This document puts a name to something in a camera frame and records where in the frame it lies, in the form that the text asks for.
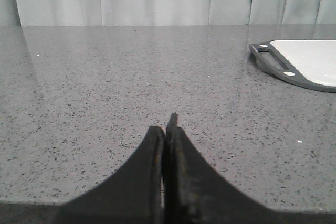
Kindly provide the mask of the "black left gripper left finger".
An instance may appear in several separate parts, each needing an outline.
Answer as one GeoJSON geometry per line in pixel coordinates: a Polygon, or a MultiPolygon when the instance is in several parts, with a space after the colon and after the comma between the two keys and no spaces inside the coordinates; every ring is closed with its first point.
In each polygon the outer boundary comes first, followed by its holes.
{"type": "Polygon", "coordinates": [[[149,127],[129,159],[108,179],[64,204],[53,223],[161,223],[164,132],[149,127]]]}

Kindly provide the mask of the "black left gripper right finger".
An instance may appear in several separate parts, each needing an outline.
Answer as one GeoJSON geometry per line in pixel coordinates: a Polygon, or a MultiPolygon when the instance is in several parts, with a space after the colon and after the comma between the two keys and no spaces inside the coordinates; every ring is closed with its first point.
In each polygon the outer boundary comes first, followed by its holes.
{"type": "Polygon", "coordinates": [[[163,181],[166,223],[282,223],[272,211],[218,174],[177,125],[166,127],[163,181]]]}

